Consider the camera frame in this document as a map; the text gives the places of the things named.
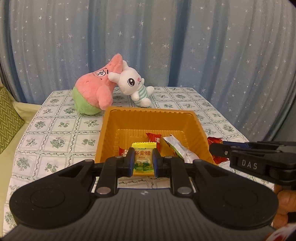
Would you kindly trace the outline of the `person right hand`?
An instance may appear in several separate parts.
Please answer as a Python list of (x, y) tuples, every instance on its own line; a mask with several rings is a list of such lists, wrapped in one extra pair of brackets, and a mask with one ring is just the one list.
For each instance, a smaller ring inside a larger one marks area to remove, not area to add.
[(275, 184), (274, 193), (277, 195), (279, 206), (273, 220), (273, 227), (279, 229), (291, 223), (288, 220), (288, 214), (296, 211), (296, 192)]

